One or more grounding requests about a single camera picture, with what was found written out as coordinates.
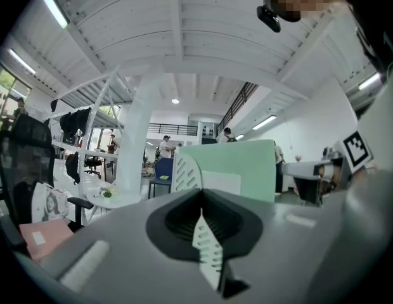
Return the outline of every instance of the railing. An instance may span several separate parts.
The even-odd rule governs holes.
[[[232,120],[232,118],[237,114],[239,109],[246,103],[249,97],[253,94],[253,92],[257,89],[257,84],[251,84],[250,82],[246,82],[239,94],[237,95],[235,101],[230,106],[230,109],[223,117],[222,122],[217,126],[217,135],[219,135],[226,125]]]
[[[155,124],[151,123],[148,126],[149,133],[159,134],[175,134],[175,135],[188,135],[197,136],[198,126],[187,126],[187,125],[171,125],[171,124]]]

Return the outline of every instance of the pink box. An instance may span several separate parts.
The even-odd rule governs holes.
[[[36,262],[74,235],[63,220],[21,224],[19,228],[27,243],[27,250]]]

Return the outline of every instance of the light green board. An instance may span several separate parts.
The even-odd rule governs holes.
[[[238,174],[242,177],[241,195],[274,202],[274,141],[246,141],[182,147],[201,171]]]

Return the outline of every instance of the white tote bag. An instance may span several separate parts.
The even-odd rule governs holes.
[[[48,184],[38,182],[32,197],[32,223],[60,220],[67,215],[67,196]]]

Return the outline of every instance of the white ceiling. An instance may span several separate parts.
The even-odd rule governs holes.
[[[160,109],[223,115],[246,81],[294,101],[309,99],[330,77],[353,89],[370,67],[344,9],[296,24],[281,20],[275,34],[256,17],[262,0],[58,2],[67,28],[32,0],[0,52],[3,63],[52,96],[119,64],[136,85],[148,64],[161,61]],[[33,66],[35,77],[6,48]]]

